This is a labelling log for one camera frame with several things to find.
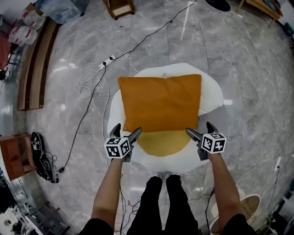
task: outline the marble floor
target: marble floor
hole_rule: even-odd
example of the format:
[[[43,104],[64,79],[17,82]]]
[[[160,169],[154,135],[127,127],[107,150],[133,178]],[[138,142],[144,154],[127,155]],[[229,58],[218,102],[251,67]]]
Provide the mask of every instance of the marble floor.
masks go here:
[[[145,35],[164,25],[190,3],[188,0],[134,0],[135,15],[115,21],[102,1],[91,0],[84,16],[59,30],[47,74],[44,108],[18,118],[16,130],[42,133],[47,150],[57,155],[59,169],[67,160],[75,130],[89,102],[79,95],[80,76],[90,68],[97,70],[108,56],[119,56],[133,49]],[[268,28],[271,19],[248,4],[242,7],[240,17],[235,12],[238,0],[229,0],[229,3],[231,10],[221,12],[198,0],[133,53],[111,63],[105,75],[111,100],[119,88],[118,77],[133,76],[144,68],[187,62],[209,73],[221,86],[227,101],[228,143],[223,157],[245,193],[261,196],[257,214],[265,216],[279,152],[281,170],[271,208],[293,177],[294,58],[289,49],[290,40],[278,24]],[[88,86],[94,87],[99,78],[98,75]],[[95,193],[107,169],[102,138],[106,101],[107,88],[103,82],[97,87],[90,110],[79,128],[60,183],[55,185],[38,178],[48,200],[65,212],[76,232],[89,219]],[[128,205],[127,218],[132,205],[140,200],[146,182],[147,170],[143,166],[124,163],[122,190]],[[213,187],[211,165],[184,174],[182,182],[199,227],[205,227],[207,198],[199,197]],[[159,205],[164,226],[169,211],[165,185]],[[121,220],[120,202],[117,227]]]

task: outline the black sleeve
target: black sleeve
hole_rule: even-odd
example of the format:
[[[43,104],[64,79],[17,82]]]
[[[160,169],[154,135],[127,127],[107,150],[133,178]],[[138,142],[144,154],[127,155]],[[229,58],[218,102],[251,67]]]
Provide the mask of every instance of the black sleeve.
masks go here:
[[[256,235],[254,229],[248,225],[242,214],[233,216],[225,225],[221,235]]]
[[[113,230],[110,225],[102,219],[92,218],[85,225],[84,229],[79,233],[79,235],[88,234],[113,235]]]

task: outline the shoe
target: shoe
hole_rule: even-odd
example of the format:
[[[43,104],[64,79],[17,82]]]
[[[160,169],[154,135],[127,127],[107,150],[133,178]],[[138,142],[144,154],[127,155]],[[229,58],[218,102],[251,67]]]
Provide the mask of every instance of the shoe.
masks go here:
[[[168,172],[168,173],[166,173],[166,175],[165,175],[165,179],[167,179],[169,176],[171,176],[171,175],[180,175],[179,173],[177,173],[177,172]]]
[[[162,173],[160,172],[152,172],[152,171],[148,171],[148,179],[152,178],[152,177],[159,177],[162,180],[164,180],[164,176]]]

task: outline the forearm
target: forearm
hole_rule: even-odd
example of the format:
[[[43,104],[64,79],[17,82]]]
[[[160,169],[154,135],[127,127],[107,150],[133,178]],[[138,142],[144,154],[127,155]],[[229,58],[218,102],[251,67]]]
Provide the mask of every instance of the forearm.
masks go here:
[[[120,177],[123,159],[114,159],[96,194],[91,218],[99,218],[114,229],[119,204]]]
[[[240,197],[235,182],[220,154],[211,154],[215,198],[219,210],[220,230],[236,214],[241,213]]]

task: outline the black pants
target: black pants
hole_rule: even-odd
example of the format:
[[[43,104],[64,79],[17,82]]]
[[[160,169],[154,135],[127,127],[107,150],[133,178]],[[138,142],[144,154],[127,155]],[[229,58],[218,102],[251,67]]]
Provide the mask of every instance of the black pants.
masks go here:
[[[158,206],[161,186],[162,179],[159,177],[152,177],[147,182],[139,210],[127,235],[198,234],[198,222],[192,214],[179,175],[171,175],[166,180],[166,187],[170,196],[170,211],[165,231],[162,231]]]

